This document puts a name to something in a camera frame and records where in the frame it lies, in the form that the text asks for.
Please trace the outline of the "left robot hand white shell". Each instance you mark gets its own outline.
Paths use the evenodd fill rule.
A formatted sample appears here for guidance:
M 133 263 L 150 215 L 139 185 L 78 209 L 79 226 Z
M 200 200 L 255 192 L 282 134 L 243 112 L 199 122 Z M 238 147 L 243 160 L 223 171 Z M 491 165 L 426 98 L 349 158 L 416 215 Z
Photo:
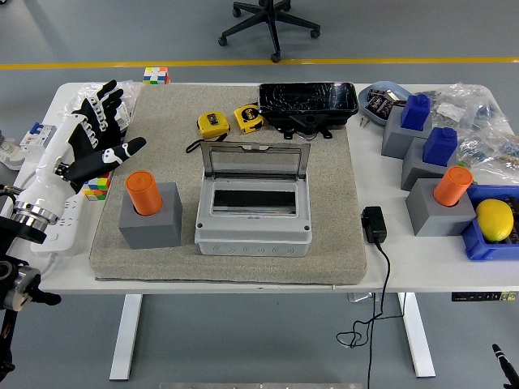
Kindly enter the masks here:
M 142 137 L 124 140 L 126 127 L 116 120 L 122 95 L 111 80 L 64 119 L 38 162 L 35 178 L 15 201 L 13 220 L 55 224 L 65 202 L 85 182 L 116 169 L 146 144 Z

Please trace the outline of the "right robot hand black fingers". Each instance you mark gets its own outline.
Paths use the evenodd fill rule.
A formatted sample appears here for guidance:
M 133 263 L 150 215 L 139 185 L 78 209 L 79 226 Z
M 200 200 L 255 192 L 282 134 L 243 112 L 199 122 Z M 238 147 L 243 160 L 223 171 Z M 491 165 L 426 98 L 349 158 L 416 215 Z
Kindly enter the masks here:
M 501 350 L 498 344 L 493 344 L 492 349 L 495 353 L 495 357 L 500 363 L 501 369 L 504 372 L 508 383 L 503 384 L 504 389 L 518 389 L 518 373 L 515 368 L 508 360 L 508 358 L 504 355 L 504 352 Z

